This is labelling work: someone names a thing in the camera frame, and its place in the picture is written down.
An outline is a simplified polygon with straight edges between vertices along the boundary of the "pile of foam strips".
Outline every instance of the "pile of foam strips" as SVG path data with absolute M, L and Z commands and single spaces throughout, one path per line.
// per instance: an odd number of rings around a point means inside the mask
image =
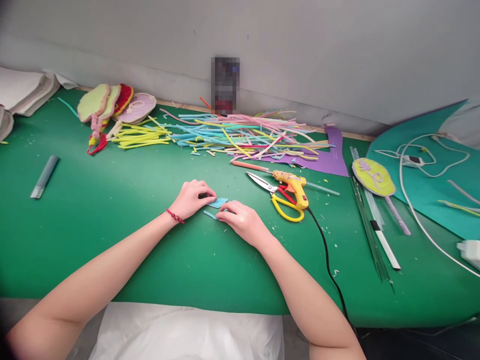
M 200 151 L 207 151 L 212 156 L 216 152 L 228 153 L 234 156 L 232 161 L 267 157 L 280 160 L 285 155 L 314 161 L 319 154 L 316 150 L 333 146 L 326 140 L 313 140 L 307 134 L 314 130 L 302 129 L 305 124 L 297 123 L 295 118 L 285 120 L 281 115 L 295 111 L 274 110 L 256 116 L 204 113 L 176 117 L 164 109 L 160 110 L 165 113 L 165 120 L 171 117 L 186 125 L 160 124 L 156 117 L 149 116 L 137 125 L 124 123 L 110 141 L 118 143 L 121 149 L 169 144 L 172 141 L 181 147 L 190 147 L 192 155 L 199 156 Z M 299 142 L 297 137 L 303 137 L 308 142 Z

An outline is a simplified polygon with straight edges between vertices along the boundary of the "yellow scissors handle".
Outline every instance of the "yellow scissors handle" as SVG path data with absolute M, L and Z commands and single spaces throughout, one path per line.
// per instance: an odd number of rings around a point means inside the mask
M 291 221 L 293 223 L 298 223 L 298 222 L 301 222 L 303 219 L 304 219 L 304 216 L 305 216 L 305 213 L 303 210 L 300 210 L 298 209 L 295 205 L 293 205 L 291 202 L 288 202 L 286 200 L 283 200 L 282 198 L 278 197 L 277 195 L 275 195 L 274 193 L 271 194 L 271 202 L 273 203 L 273 205 L 275 206 L 275 209 L 278 211 L 278 213 L 281 215 L 282 218 L 288 220 L 288 221 Z M 282 209 L 280 208 L 280 205 L 279 203 L 281 204 L 284 204 L 286 206 L 288 206 L 289 208 L 292 208 L 292 209 L 295 209 L 296 211 L 298 211 L 300 213 L 300 216 L 295 218 L 295 217 L 291 217 L 291 216 L 288 216 L 286 213 L 284 213 L 282 211 Z

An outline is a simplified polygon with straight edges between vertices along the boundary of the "hand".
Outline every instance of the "hand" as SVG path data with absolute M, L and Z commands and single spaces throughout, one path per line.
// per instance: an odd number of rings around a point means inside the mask
M 207 194 L 207 197 L 200 199 L 199 195 L 202 194 Z M 180 193 L 168 209 L 185 220 L 200 210 L 201 207 L 213 203 L 216 199 L 217 194 L 209 188 L 205 181 L 187 181 L 183 183 Z
M 255 210 L 242 204 L 240 201 L 224 203 L 216 217 L 218 220 L 230 225 L 243 240 L 257 249 L 262 245 L 270 243 L 272 240 L 277 240 L 267 229 Z

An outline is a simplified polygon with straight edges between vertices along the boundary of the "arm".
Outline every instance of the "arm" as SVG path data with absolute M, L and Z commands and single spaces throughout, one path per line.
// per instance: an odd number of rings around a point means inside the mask
M 310 359 L 365 359 L 344 315 L 313 277 L 270 234 L 257 213 L 227 202 L 216 217 L 257 248 L 270 266 L 298 328 L 310 342 Z
M 200 194 L 209 197 L 199 199 Z M 185 182 L 170 211 L 182 219 L 215 200 L 204 181 Z M 21 360 L 65 359 L 85 324 L 125 286 L 168 231 L 177 225 L 164 212 L 62 281 L 8 333 Z

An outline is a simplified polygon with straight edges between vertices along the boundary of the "teal foam sheet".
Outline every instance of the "teal foam sheet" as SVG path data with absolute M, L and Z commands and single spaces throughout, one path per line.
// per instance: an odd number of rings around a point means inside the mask
M 407 202 L 400 188 L 399 159 L 379 154 L 375 150 L 396 151 L 398 146 L 407 144 L 420 135 L 436 133 L 444 121 L 463 104 L 464 102 L 457 103 L 415 117 L 384 132 L 371 143 L 367 158 L 375 160 L 386 167 L 396 186 L 396 198 L 404 203 Z M 479 239 L 480 217 L 448 207 L 438 202 L 438 200 L 446 200 L 461 206 L 478 207 L 450 185 L 447 180 L 453 180 L 473 197 L 480 199 L 480 151 L 448 139 L 442 138 L 440 141 L 450 148 L 469 152 L 470 158 L 459 165 L 453 166 L 444 175 L 436 178 L 429 178 L 420 170 L 405 166 L 403 168 L 403 183 L 406 193 L 416 211 L 424 214 L 461 238 Z M 436 164 L 424 167 L 428 173 L 433 175 L 438 174 L 447 165 L 465 157 L 463 153 L 441 147 L 430 137 L 422 138 L 414 144 L 428 148 L 436 157 Z M 409 147 L 406 154 L 422 156 L 426 162 L 429 161 L 428 154 L 421 152 L 420 148 Z

